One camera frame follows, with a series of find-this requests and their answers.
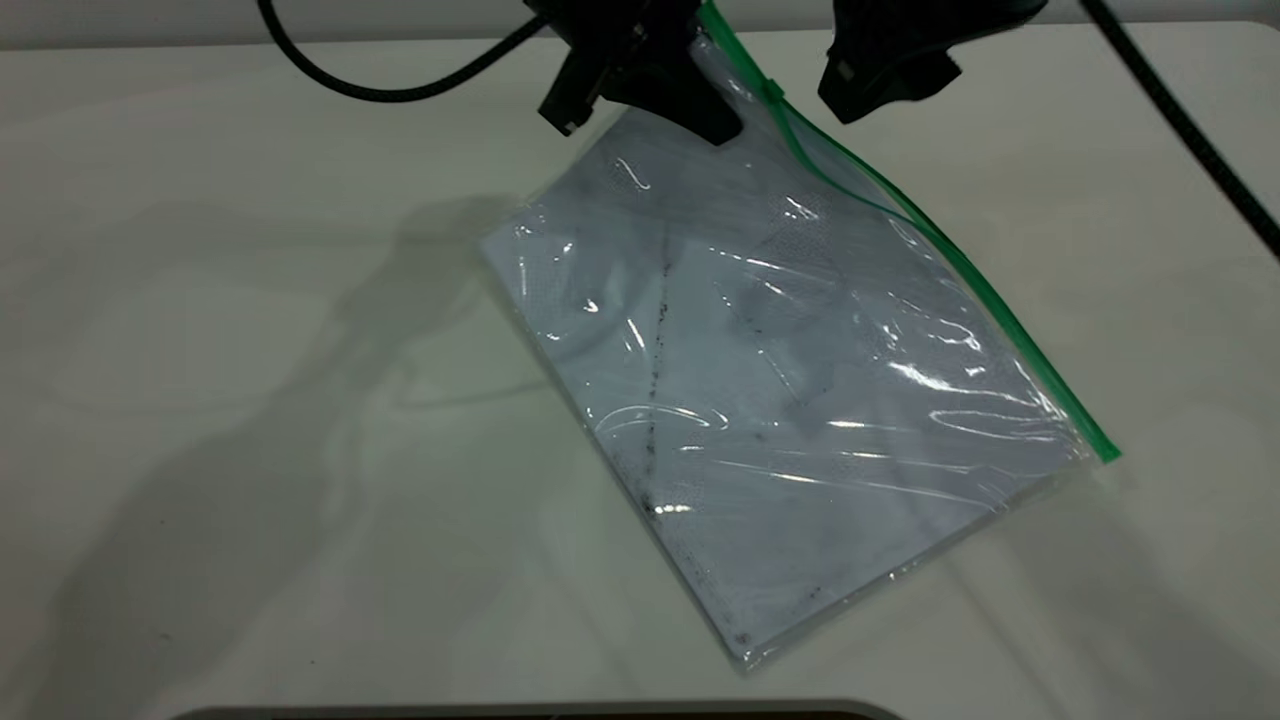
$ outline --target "robotic arm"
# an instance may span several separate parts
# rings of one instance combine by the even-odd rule
[[[274,0],[257,0],[271,40],[307,77],[349,97],[411,102],[452,90],[550,24],[568,56],[538,109],[571,135],[598,97],[643,108],[714,145],[742,131],[732,108],[689,56],[703,0],[525,0],[536,15],[458,72],[420,87],[380,90],[339,79],[289,40]],[[1048,0],[833,0],[836,35],[818,95],[842,123],[897,100],[924,100],[960,77],[947,51],[1021,26]],[[1129,38],[1103,0],[1084,10],[1187,149],[1280,259],[1280,225],[1231,170]]]

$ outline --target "dark stain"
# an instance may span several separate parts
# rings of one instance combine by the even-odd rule
[[[658,514],[653,511],[653,496],[646,492],[640,493],[640,509],[650,520],[658,519]]]
[[[663,372],[663,350],[666,348],[666,342],[662,337],[663,323],[667,320],[667,279],[671,275],[671,237],[663,233],[662,236],[662,299],[658,304],[658,327],[654,328],[654,348],[653,348],[653,373],[649,380],[649,402],[657,404],[658,401],[658,383],[662,379]],[[653,482],[653,475],[658,465],[658,425],[653,414],[649,410],[649,437],[645,442],[645,477],[649,482]]]

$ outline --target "clear plastic bag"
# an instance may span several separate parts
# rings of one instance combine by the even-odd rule
[[[741,136],[713,147],[628,110],[484,251],[730,655],[753,666],[1051,475],[1117,451],[950,241],[716,29],[728,54],[707,37],[691,51]]]

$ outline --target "plastic bag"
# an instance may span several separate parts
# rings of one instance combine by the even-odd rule
[[[963,254],[781,101],[710,13],[730,53],[691,51],[742,135],[713,147],[628,110],[484,251],[753,666],[1117,451]]]

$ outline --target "black cord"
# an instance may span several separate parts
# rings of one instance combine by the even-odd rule
[[[1266,208],[1258,202],[1258,199],[1249,192],[1249,188],[1240,181],[1239,176],[1231,170],[1231,167],[1226,164],[1226,160],[1217,152],[1213,143],[1196,127],[1196,120],[1187,114],[1187,110],[1169,92],[1169,88],[1161,82],[1160,76],[1156,74],[1156,70],[1151,68],[1151,64],[1147,63],[1147,59],[1142,56],[1142,53],[1133,44],[1129,33],[1120,27],[1120,20],[1116,19],[1111,9],[1102,0],[1080,0],[1080,5],[1084,5],[1084,12],[1093,18],[1098,29],[1102,31],[1107,42],[1111,44],[1111,47],[1124,60],[1129,72],[1133,73],[1134,79],[1138,81],[1138,85],[1147,91],[1160,114],[1172,126],[1174,132],[1181,138],[1183,145],[1199,160],[1204,172],[1213,178],[1222,195],[1231,201],[1231,205],[1235,205],[1235,209],[1249,223],[1253,232],[1258,233],[1258,237],[1262,238],[1267,249],[1271,250],[1276,259],[1280,259],[1280,225],[1276,225],[1275,219],[1267,214]]]
[[[453,74],[445,76],[435,82],[429,82],[419,87],[406,87],[403,90],[381,90],[378,87],[355,85],[337,78],[308,60],[284,32],[284,26],[280,24],[280,18],[275,14],[274,0],[257,0],[257,9],[262,13],[262,20],[266,23],[268,32],[271,33],[271,40],[274,40],[280,47],[284,56],[288,58],[308,78],[319,82],[334,92],[346,95],[347,97],[367,100],[370,102],[413,102],[416,100],[434,97],[442,92],[448,92],[480,74],[485,68],[497,63],[503,55],[515,50],[516,46],[532,37],[534,33],[543,29],[543,27],[550,22],[550,18],[547,15],[534,15],[531,20],[520,26],[516,32],[512,32],[507,37],[502,38],[497,45],[490,47],[488,53],[480,55],[475,60],[471,60]]]

